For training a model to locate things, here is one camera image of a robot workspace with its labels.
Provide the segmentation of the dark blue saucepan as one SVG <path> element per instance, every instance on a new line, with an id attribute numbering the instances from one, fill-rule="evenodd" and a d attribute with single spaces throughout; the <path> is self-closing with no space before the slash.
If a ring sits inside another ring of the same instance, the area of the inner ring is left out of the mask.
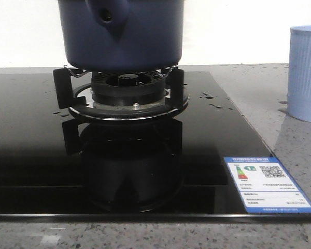
<path id="1" fill-rule="evenodd" d="M 90 71 L 148 71 L 182 55 L 183 1 L 59 1 L 70 65 Z"/>

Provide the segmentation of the black glass gas stove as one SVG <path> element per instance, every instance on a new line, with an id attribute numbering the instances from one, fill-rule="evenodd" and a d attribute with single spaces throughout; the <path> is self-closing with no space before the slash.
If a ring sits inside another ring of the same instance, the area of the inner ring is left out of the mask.
<path id="1" fill-rule="evenodd" d="M 248 213 L 225 157 L 275 157 L 208 72 L 188 108 L 147 124 L 59 110 L 50 73 L 0 74 L 0 220 L 311 222 Z"/>

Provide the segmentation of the light blue ribbed cup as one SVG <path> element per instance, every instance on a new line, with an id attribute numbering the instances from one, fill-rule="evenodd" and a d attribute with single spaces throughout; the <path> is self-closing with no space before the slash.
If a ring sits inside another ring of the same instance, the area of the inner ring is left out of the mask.
<path id="1" fill-rule="evenodd" d="M 311 122 L 311 25 L 290 28 L 287 111 Z"/>

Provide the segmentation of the blue energy label sticker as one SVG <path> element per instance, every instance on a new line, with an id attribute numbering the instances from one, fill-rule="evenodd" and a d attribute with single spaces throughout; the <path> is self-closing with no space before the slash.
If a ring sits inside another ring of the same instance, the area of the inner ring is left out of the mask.
<path id="1" fill-rule="evenodd" d="M 225 157 L 248 213 L 311 213 L 311 201 L 276 157 Z"/>

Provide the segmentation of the black pot support grate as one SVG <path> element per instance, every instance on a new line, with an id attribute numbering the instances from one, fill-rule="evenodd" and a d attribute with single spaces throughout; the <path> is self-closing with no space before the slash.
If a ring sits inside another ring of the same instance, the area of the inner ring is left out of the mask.
<path id="1" fill-rule="evenodd" d="M 165 93 L 162 99 L 149 104 L 134 103 L 131 106 L 114 106 L 101 104 L 92 99 L 91 79 L 90 83 L 73 88 L 71 78 L 82 77 L 88 73 L 87 71 L 67 66 L 56 69 L 53 71 L 53 77 L 58 106 L 60 109 L 68 108 L 74 117 L 90 122 L 98 120 L 133 121 L 176 116 L 187 107 L 189 101 L 189 95 L 184 88 L 184 71 L 174 65 L 153 72 L 165 79 Z M 113 72 L 92 72 L 92 77 L 101 73 Z"/>

